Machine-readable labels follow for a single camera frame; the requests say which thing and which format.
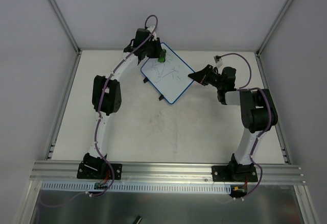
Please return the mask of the aluminium front rail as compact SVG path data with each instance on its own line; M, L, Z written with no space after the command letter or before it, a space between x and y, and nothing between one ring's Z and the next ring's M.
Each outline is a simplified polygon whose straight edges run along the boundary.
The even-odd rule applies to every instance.
M206 163L149 163L122 162L117 170L119 182L205 184L212 183L219 176L212 164ZM30 180L77 181L79 162L39 160L34 163ZM263 185L306 185L302 168L289 164L262 164L252 176L261 179Z

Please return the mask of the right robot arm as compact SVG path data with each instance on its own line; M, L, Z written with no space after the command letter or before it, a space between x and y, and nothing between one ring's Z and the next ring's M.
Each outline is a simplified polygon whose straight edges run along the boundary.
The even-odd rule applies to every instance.
M257 182L256 147L261 137L278 122L269 89L236 89L236 72L235 68L225 67L218 73L216 68L207 65L188 75L203 86L214 86L221 104L239 106L241 111L244 131L240 144L227 165L212 166L214 182Z

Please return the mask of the small black object at bottom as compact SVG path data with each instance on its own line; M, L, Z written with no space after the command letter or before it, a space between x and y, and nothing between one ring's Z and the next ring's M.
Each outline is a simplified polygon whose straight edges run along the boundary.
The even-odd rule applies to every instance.
M142 217L140 215L138 215L135 219L135 221L133 222L133 224L140 224L140 222L142 221Z

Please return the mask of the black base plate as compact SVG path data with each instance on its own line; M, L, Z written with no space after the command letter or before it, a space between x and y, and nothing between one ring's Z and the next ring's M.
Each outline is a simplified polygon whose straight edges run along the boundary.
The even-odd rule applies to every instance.
M232 168L228 165L214 165L211 167L214 182L245 182L258 181L256 168L253 164Z
M120 180L122 176L122 164L111 164L113 172L114 172L114 179ZM110 167L104 163L102 165L102 169L97 170L93 167L87 166L83 162L79 164L78 171L77 171L77 179L84 179L84 180L104 180L107 176L107 173L109 173L109 180L113 179L112 172L110 170Z

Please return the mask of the left aluminium frame post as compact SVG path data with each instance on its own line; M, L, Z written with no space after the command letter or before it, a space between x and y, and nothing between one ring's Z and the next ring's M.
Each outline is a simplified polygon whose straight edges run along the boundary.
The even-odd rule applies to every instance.
M75 40L75 37L73 36L73 34L70 30L70 27L67 24L67 21L65 20L62 12L60 10L60 7L57 4L57 1L56 0L47 0L47 1L50 4L50 6L51 6L56 18L58 19L66 37L68 38L71 46L73 47L73 50L75 51L75 53L79 54L80 48L77 44L77 41Z

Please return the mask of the aluminium frame post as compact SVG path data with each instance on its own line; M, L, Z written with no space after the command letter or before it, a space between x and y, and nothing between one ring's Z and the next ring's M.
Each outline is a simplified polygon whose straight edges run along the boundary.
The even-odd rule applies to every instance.
M271 27L269 28L267 34L265 35L262 43L260 44L258 50L256 51L256 54L258 57L260 57L260 55L263 53L264 49L267 47L269 41L273 37L274 33L277 31L279 25L282 23L282 20L284 19L286 13L290 9L290 7L292 6L294 1L295 0L285 0L285 2L283 3L281 9L279 10L276 18L273 21Z
M66 37L68 38L71 46L73 47L73 50L75 51L75 53L79 54L80 48L77 44L77 41L75 40L75 37L73 36L73 34L70 30L70 27L67 24L67 21L65 20L62 12L60 10L60 7L57 4L57 1L56 0L47 0L47 1L50 4L50 6L51 6L56 18L58 19Z

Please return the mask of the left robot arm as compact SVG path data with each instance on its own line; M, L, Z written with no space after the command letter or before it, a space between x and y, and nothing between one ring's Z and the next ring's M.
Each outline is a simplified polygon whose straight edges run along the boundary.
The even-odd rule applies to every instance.
M122 104L120 81L145 58L165 57L166 51L156 36L155 26L139 28L135 38L124 48L122 60L116 67L108 74L94 78L91 102L96 112L95 134L88 152L79 164L77 178L118 179L112 176L112 170L106 160L113 113L116 113Z

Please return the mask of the green whiteboard eraser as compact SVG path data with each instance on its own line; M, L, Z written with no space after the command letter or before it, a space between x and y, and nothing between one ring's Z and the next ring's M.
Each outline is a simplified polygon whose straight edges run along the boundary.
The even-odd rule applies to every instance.
M166 53L167 53L167 51L164 48L160 51L159 57L158 57L158 62L159 63L165 63L165 61L166 61Z

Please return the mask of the blue framed whiteboard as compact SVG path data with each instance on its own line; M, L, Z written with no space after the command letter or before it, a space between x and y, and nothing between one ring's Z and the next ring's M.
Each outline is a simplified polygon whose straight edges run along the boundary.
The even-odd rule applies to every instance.
M161 43L166 50L166 60L148 59L141 66L141 73L148 79L168 104L174 104L190 87L194 80L189 74L195 71L182 60L166 43Z

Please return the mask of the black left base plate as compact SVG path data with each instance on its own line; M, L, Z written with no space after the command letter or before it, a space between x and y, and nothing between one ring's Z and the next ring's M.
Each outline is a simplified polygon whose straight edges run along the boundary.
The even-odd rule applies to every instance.
M113 172L114 172L114 179L120 180L122 176L122 164L111 164ZM84 180L104 180L107 176L107 173L109 173L109 180L113 179L112 172L110 170L110 167L104 163L102 165L102 169L97 170L93 167L87 166L83 162L79 164L78 171L77 171L77 179L84 179Z

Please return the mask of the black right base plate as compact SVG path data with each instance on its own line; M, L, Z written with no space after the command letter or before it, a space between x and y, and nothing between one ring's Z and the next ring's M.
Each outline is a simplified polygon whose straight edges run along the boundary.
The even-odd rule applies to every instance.
M256 168L253 164L232 168L228 165L214 165L211 167L214 182L245 182L258 181Z

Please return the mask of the left aluminium side rail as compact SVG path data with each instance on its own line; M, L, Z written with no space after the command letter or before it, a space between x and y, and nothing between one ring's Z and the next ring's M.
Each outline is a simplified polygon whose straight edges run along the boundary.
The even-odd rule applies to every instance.
M55 146L56 141L57 141L57 137L60 131L60 127L62 124L62 120L64 117L64 113L65 113L65 109L68 103L68 99L69 99L69 95L73 86L73 82L74 82L74 78L76 76L76 72L78 69L78 65L80 62L80 58L81 58L81 54L82 52L79 51L74 59L72 68L70 70L69 76L68 76L68 80L66 82L66 86L64 88L64 92L63 92L63 96L62 99L60 101L59 107L58 107L58 111L56 113L56 117L54 120L54 124L53 127L51 129L51 133L49 135L49 139L47 142L47 146L44 150L44 157L43 160L48 160L51 159L51 154L52 154L52 148Z

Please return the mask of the right aluminium frame post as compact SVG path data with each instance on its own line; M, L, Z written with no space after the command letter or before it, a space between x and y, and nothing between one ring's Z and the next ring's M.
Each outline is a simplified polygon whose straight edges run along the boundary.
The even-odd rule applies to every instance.
M269 28L267 34L265 35L262 43L260 44L258 50L256 51L256 54L258 57L260 57L260 55L263 53L264 49L267 47L269 41L273 37L274 33L277 31L279 25L282 23L282 20L284 19L286 13L290 9L290 7L292 6L294 1L295 0L285 0L285 2L283 3L281 9L279 10L276 18L273 21L271 27Z

